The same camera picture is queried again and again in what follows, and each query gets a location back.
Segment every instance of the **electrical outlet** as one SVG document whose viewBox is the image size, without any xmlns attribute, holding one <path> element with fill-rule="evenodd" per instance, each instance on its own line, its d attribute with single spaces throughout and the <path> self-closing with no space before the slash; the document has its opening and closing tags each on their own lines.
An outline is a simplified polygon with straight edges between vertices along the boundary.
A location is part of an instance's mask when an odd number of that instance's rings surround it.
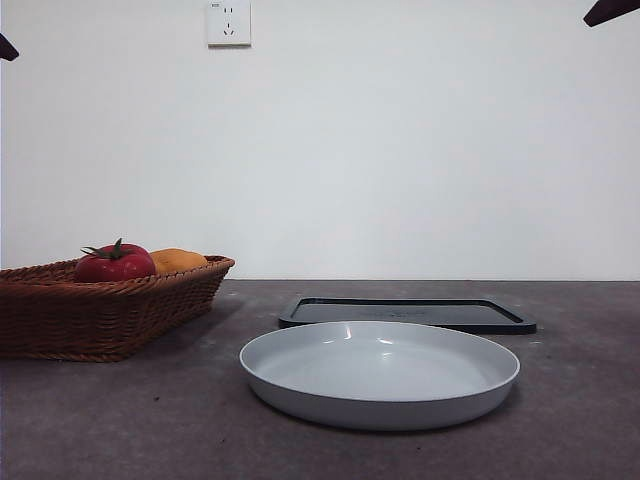
<svg viewBox="0 0 640 480">
<path fill-rule="evenodd" d="M 251 45 L 250 0 L 211 2 L 207 7 L 207 43 L 210 47 Z"/>
</svg>

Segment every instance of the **woven basket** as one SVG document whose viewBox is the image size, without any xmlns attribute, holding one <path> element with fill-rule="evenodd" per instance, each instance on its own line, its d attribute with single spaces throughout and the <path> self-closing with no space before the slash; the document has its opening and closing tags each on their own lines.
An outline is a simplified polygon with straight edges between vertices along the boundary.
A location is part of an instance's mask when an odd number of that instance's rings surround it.
<svg viewBox="0 0 640 480">
<path fill-rule="evenodd" d="M 115 362 L 211 309 L 234 265 L 209 256 L 186 272 L 74 283 L 78 259 L 0 271 L 0 357 Z"/>
</svg>

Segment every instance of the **gray countertop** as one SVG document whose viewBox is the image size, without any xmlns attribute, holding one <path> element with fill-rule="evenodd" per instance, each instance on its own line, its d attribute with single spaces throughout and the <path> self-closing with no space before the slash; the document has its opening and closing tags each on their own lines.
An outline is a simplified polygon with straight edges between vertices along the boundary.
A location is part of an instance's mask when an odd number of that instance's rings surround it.
<svg viewBox="0 0 640 480">
<path fill-rule="evenodd" d="M 538 322 L 488 336 L 507 400 L 435 431 L 312 424 L 261 402 L 238 352 L 298 295 L 486 298 Z M 0 361 L 2 479 L 637 479 L 640 283 L 223 282 L 211 313 L 112 364 Z"/>
</svg>

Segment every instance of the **ceramic dish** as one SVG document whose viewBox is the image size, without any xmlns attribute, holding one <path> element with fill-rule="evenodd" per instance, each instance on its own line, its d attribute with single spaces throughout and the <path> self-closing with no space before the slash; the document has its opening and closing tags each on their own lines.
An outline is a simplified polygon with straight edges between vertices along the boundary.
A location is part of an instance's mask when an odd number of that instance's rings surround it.
<svg viewBox="0 0 640 480">
<path fill-rule="evenodd" d="M 482 337 L 398 322 L 291 327 L 247 343 L 254 392 L 291 415 L 337 427 L 422 430 L 497 407 L 520 370 Z"/>
</svg>

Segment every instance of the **tomato stem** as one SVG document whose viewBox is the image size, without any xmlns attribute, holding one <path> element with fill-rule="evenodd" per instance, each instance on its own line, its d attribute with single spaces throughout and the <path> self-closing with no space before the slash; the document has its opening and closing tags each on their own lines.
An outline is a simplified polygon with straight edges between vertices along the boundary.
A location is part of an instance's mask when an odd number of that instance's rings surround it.
<svg viewBox="0 0 640 480">
<path fill-rule="evenodd" d="M 133 250 L 122 249 L 122 238 L 118 239 L 118 241 L 113 245 L 113 250 L 109 252 L 105 252 L 101 248 L 93 248 L 93 247 L 84 247 L 84 248 L 86 248 L 88 251 L 84 249 L 80 249 L 82 253 L 108 259 L 108 260 L 118 260 L 119 258 L 122 258 L 133 251 Z"/>
</svg>

